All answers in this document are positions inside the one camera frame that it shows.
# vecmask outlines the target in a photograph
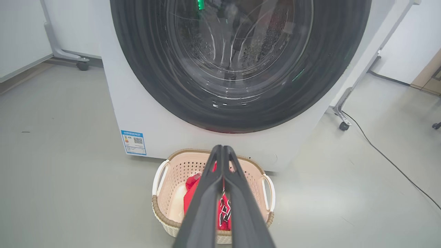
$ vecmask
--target red clothing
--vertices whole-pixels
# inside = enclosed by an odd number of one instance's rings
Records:
[[[216,170],[216,163],[214,164],[213,171]],[[193,198],[194,192],[199,184],[199,179],[201,174],[198,173],[187,179],[185,187],[187,188],[187,193],[184,195],[184,214],[187,213],[187,209],[190,206],[191,199]],[[231,204],[225,193],[222,194],[222,198],[219,200],[217,208],[217,228],[219,230],[231,230]]]

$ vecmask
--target laundry basket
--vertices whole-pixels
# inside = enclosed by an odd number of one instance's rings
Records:
[[[176,237],[184,218],[184,195],[187,192],[185,182],[196,173],[202,173],[210,151],[186,149],[172,154],[159,166],[152,189],[152,206],[156,218],[161,222],[165,231]],[[262,213],[266,226],[269,227],[274,218],[276,195],[274,185],[265,172],[252,160],[237,156],[243,173]],[[265,180],[271,192],[268,204]],[[231,231],[218,230],[217,243],[231,244]]]

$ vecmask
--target basket rim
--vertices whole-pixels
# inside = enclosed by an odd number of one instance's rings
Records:
[[[204,153],[204,154],[210,154],[210,153],[211,153],[210,150],[204,150],[204,149],[182,149],[182,150],[178,150],[178,151],[174,152],[173,154],[171,154],[171,155],[168,157],[168,160],[171,161],[174,157],[176,157],[176,156],[178,156],[178,155],[180,155],[180,154],[183,154],[183,153],[190,153],[190,152]],[[246,158],[246,157],[244,157],[244,156],[239,156],[239,155],[236,155],[236,156],[237,156],[237,158],[239,158],[239,159],[245,160],[245,161],[247,161],[247,162],[253,164],[253,165],[254,165],[254,166],[260,171],[260,173],[261,173],[262,175],[265,174],[265,171],[262,170],[262,168],[260,168],[260,166],[257,164],[256,161],[253,161],[252,159],[250,159],[250,158]],[[181,227],[181,225],[182,225],[181,223],[179,223],[179,222],[175,222],[175,221],[173,221],[173,220],[167,218],[167,217],[161,212],[161,210],[159,209],[159,206],[158,206],[158,196],[157,196],[157,195],[153,195],[153,196],[152,196],[152,206],[153,206],[153,211],[154,211],[154,213],[155,213],[155,215],[156,215],[156,218],[157,218],[162,224],[168,225],[168,226],[170,226],[170,227],[175,227],[175,228],[180,228],[180,227]],[[267,218],[267,220],[265,221],[265,223],[266,223],[266,227],[267,227],[267,228],[272,224],[273,219],[274,219],[274,212],[271,211],[271,212],[268,213],[268,218]],[[231,231],[225,231],[225,230],[217,230],[217,234],[218,234],[218,235],[221,235],[221,236],[231,236],[231,235],[232,235]]]

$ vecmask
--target chair wheel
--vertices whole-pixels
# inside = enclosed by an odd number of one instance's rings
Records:
[[[87,62],[84,62],[84,61],[78,61],[77,62],[77,67],[81,71],[87,71],[87,69],[89,69],[89,65],[87,64]]]
[[[342,123],[340,124],[339,128],[340,128],[340,130],[342,130],[342,131],[346,131],[346,130],[349,129],[349,125],[346,124],[345,122],[342,122]]]

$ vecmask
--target blue and white sticker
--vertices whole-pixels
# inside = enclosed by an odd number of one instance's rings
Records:
[[[135,155],[147,155],[146,146],[144,145],[144,136],[142,133],[129,132],[121,130],[126,152]]]

